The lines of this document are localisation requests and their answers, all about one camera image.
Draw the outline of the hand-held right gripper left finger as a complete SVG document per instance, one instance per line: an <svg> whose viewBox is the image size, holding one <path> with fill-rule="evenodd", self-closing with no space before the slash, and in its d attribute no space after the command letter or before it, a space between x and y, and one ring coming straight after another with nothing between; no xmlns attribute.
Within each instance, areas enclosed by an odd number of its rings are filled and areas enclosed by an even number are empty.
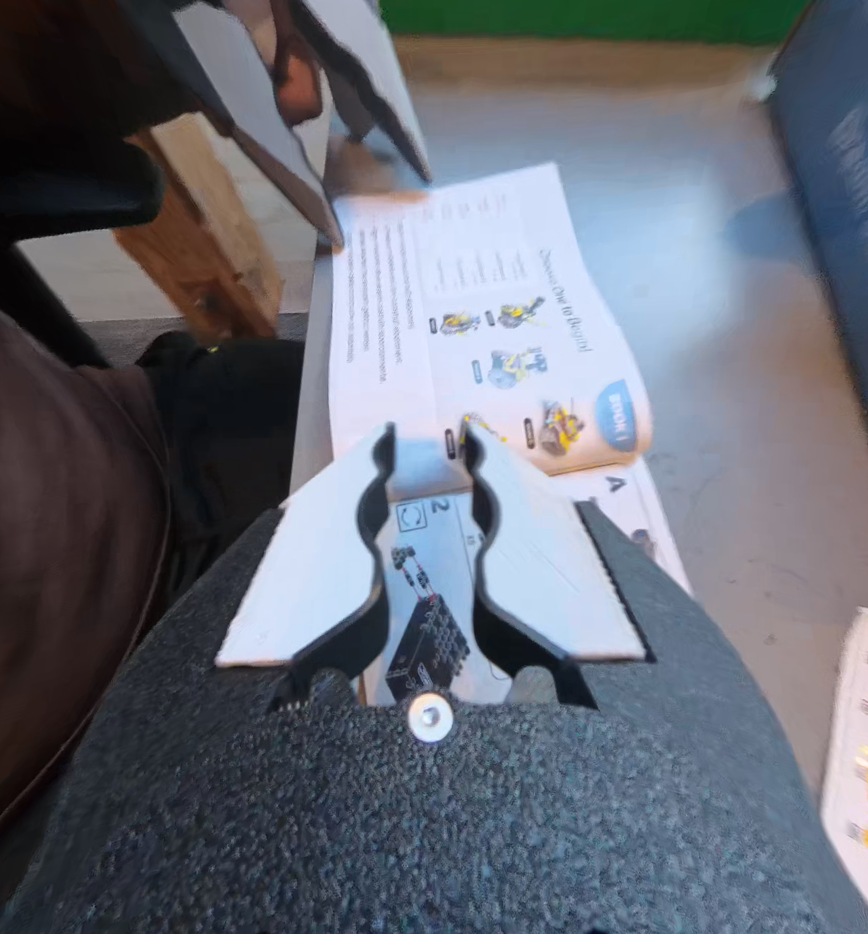
<svg viewBox="0 0 868 934"><path fill-rule="evenodd" d="M390 610L377 538L395 465L388 422L282 504L217 652L219 669L277 669L280 697L303 701L319 672L354 682L381 655Z"/></svg>

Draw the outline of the white instruction booklet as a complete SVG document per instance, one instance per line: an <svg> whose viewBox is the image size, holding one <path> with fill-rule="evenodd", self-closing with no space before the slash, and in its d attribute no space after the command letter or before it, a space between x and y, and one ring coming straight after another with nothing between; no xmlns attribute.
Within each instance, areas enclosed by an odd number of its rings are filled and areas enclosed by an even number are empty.
<svg viewBox="0 0 868 934"><path fill-rule="evenodd" d="M335 458L396 429L381 532L390 635L365 673L371 705L428 690L505 700L511 677L473 637L484 540L466 430L505 444L555 488L539 506L597 505L684 590L645 461L638 363L580 254L553 163L428 193L341 199L332 261L328 404Z"/></svg>

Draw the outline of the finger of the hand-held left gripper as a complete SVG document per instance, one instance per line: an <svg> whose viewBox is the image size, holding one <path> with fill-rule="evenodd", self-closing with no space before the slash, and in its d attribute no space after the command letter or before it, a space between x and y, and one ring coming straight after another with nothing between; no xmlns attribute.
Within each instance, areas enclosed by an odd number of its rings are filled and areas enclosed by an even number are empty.
<svg viewBox="0 0 868 934"><path fill-rule="evenodd" d="M212 84L230 137L300 214L341 248L344 238L335 211L298 136L278 111L251 34L232 13L208 2L188 4L173 18Z"/></svg>
<svg viewBox="0 0 868 934"><path fill-rule="evenodd" d="M433 181L424 135L394 42L366 1L297 1L296 26L327 76L350 137L381 131L426 184Z"/></svg>

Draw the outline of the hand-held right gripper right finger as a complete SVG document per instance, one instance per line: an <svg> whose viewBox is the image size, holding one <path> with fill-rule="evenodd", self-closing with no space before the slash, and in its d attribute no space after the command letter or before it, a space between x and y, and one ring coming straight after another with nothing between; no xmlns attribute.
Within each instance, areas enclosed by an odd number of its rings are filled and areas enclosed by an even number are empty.
<svg viewBox="0 0 868 934"><path fill-rule="evenodd" d="M510 678L542 668L584 686L588 663L645 662L648 646L578 505L496 436L470 425L463 461L475 558L472 626L485 658Z"/></svg>

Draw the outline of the black chair frame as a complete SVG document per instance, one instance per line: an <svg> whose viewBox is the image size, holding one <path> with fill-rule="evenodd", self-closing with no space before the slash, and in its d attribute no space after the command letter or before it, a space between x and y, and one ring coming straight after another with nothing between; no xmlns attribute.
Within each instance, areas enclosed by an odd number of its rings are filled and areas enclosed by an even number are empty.
<svg viewBox="0 0 868 934"><path fill-rule="evenodd" d="M118 138L44 138L0 147L0 312L71 367L110 363L19 244L148 224L165 177L140 147Z"/></svg>

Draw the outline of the brown wooden furniture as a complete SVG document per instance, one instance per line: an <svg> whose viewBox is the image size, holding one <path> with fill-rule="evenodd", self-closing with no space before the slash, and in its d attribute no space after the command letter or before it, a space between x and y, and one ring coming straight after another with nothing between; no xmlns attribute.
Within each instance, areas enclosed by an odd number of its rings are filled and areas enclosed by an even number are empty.
<svg viewBox="0 0 868 934"><path fill-rule="evenodd" d="M202 115L185 114L128 139L161 170L165 190L152 221L116 228L113 238L200 343L272 339L284 281L212 130Z"/></svg>

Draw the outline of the blue cardboard kit box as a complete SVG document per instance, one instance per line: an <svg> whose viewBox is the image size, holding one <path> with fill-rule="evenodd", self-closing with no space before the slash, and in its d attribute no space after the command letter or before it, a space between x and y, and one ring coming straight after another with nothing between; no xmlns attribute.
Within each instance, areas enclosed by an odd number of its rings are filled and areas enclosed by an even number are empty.
<svg viewBox="0 0 868 934"><path fill-rule="evenodd" d="M809 3L770 74L771 122L868 417L868 1Z"/></svg>

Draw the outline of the green bin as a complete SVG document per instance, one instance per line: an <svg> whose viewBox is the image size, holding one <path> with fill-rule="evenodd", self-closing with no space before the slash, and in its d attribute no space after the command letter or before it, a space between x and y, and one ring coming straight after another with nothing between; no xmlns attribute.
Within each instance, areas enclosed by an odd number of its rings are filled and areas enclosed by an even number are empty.
<svg viewBox="0 0 868 934"><path fill-rule="evenodd" d="M580 38L774 46L806 1L381 1L400 36Z"/></svg>

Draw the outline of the person's left forearm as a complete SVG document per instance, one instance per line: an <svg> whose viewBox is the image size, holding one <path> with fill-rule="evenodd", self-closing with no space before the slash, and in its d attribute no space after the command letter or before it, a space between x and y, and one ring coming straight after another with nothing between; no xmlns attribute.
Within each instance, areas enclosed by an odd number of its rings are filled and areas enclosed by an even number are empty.
<svg viewBox="0 0 868 934"><path fill-rule="evenodd" d="M126 138L198 110L116 2L0 1L0 143Z"/></svg>

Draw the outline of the black cloth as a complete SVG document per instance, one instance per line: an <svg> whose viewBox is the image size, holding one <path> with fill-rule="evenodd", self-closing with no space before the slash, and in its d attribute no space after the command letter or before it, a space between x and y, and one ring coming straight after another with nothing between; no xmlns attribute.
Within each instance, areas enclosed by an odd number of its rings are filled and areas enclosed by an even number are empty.
<svg viewBox="0 0 868 934"><path fill-rule="evenodd" d="M168 451L171 601L288 496L303 362L300 341L174 331L138 359Z"/></svg>

